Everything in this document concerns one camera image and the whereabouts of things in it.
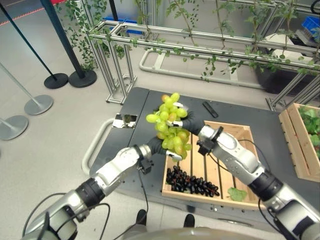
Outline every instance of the black shoe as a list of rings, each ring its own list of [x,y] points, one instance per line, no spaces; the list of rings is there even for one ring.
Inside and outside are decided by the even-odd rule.
[[[136,224],[147,225],[147,215],[144,209],[140,209],[138,214],[136,215]]]
[[[194,228],[195,227],[195,217],[192,214],[188,214],[185,216],[184,228]]]

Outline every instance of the black remote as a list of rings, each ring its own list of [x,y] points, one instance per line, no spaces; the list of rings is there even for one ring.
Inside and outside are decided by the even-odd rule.
[[[208,112],[212,115],[212,117],[217,118],[219,117],[218,113],[210,106],[207,101],[204,101],[202,105],[208,110]]]

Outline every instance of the black table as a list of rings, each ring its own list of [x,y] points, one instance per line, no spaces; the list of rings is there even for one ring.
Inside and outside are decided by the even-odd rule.
[[[155,136],[156,131],[154,130],[154,125],[148,123],[145,118],[147,114],[152,113],[153,109],[160,104],[163,94],[164,92],[140,87],[135,87],[131,90],[120,113],[137,115],[136,127],[134,129],[112,128],[110,130],[106,141],[91,167],[91,174],[95,173],[105,163],[113,159],[119,150],[133,146],[134,144],[145,144]],[[193,110],[196,114],[202,116],[204,120],[250,126],[254,142],[263,151],[271,172],[280,180],[289,184],[316,209],[320,208],[320,185],[317,182],[297,178],[277,112],[209,101],[211,106],[219,114],[218,118],[213,118],[203,107],[203,101],[203,99],[187,96],[181,96],[179,100],[179,102],[188,106],[189,109]],[[258,156],[261,162],[264,163],[259,152]],[[142,179],[150,201],[166,204],[183,211],[193,212],[210,218],[238,222],[239,224],[262,230],[271,230],[271,227],[268,226],[259,211],[256,210],[243,210],[163,197],[161,195],[161,189],[165,157],[155,154],[152,156],[152,160],[154,166],[152,167],[151,173],[144,175]],[[121,184],[116,191],[135,198],[144,199],[137,172],[128,175],[125,182]]]

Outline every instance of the dark purple grapes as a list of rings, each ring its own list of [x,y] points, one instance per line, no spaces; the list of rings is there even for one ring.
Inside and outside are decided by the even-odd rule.
[[[218,186],[207,182],[203,177],[187,175],[179,166],[173,166],[173,169],[166,170],[166,182],[171,185],[171,190],[175,192],[189,192],[190,194],[201,194],[213,198],[220,196]]]

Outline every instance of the leafy vegetable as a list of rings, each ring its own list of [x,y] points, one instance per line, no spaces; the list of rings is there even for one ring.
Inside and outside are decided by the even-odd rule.
[[[298,110],[316,155],[320,159],[320,111],[307,106],[302,106]]]
[[[242,202],[247,196],[246,191],[236,189],[235,187],[230,187],[228,189],[228,194],[230,194],[231,200],[237,202]]]

